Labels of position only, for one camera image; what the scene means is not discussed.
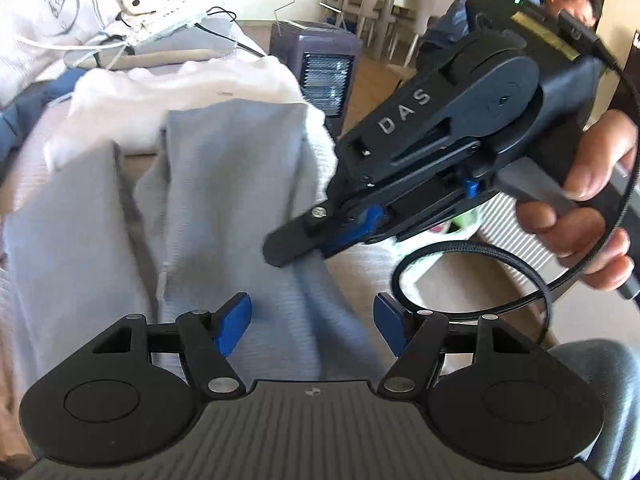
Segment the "person's right hand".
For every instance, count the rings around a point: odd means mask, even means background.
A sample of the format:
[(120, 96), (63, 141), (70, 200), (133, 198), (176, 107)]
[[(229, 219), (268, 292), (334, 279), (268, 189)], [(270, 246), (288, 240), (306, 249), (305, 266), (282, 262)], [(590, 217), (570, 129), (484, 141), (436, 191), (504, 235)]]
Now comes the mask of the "person's right hand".
[[(565, 195), (578, 202), (591, 200), (604, 189), (616, 164), (631, 170), (637, 140), (638, 127), (625, 113), (605, 112), (580, 140), (564, 182)], [(518, 202), (515, 213), (520, 227), (536, 235), (566, 268), (582, 260), (605, 232), (602, 214), (589, 207), (578, 207), (560, 217), (548, 204)], [(585, 268), (582, 281), (601, 292), (622, 286), (634, 270), (629, 247), (627, 232), (616, 229), (605, 248)]]

